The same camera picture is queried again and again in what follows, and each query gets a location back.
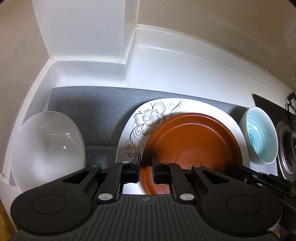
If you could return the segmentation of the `white floral square plate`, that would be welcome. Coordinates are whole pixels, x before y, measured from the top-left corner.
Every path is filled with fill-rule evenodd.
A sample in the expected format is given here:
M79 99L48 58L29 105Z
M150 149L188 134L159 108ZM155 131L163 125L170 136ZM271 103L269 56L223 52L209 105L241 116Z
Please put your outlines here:
M116 161L130 161L136 153L142 156L145 145L153 132L168 119L185 113L201 113L222 122L238 142L243 158L242 166L249 166L246 142L237 122L229 114L210 104L182 98L156 99L141 105L129 118L122 131ZM140 182L126 185L123 191L127 194L146 194L141 182L141 173Z

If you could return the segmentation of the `large white bowl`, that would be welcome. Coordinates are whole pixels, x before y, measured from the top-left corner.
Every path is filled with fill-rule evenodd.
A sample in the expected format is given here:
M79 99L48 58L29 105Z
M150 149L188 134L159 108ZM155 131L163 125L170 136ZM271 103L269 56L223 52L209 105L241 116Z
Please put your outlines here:
M85 145L73 120L56 111L30 117L18 130L11 171L22 192L86 166Z

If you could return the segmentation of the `teal glazed bowl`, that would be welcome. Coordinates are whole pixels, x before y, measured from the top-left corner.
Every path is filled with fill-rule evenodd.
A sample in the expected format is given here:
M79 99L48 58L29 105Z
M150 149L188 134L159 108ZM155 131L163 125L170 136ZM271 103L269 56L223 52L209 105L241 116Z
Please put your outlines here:
M256 106L242 116L239 126L245 138L251 162L272 164L278 155L278 135L267 113Z

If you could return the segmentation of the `brown round plate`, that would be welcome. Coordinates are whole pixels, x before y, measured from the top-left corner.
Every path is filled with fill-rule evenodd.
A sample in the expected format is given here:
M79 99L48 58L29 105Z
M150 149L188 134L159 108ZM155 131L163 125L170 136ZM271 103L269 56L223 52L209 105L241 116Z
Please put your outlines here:
M224 173L231 164L242 167L240 147L231 131L219 120L201 113L185 113L162 123L149 137L142 154L141 182L146 194L168 194L169 186L154 184L152 154L161 163L183 169L199 164Z

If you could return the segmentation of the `grey counter mat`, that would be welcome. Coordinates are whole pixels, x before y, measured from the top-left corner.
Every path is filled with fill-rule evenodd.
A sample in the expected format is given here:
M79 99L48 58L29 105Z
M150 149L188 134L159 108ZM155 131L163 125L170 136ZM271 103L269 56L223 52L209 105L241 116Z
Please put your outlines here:
M51 90L49 111L67 115L79 128L86 149L86 166L110 168L121 133L131 115L154 99L186 98L210 104L239 122L246 107L177 93L102 86L67 86Z

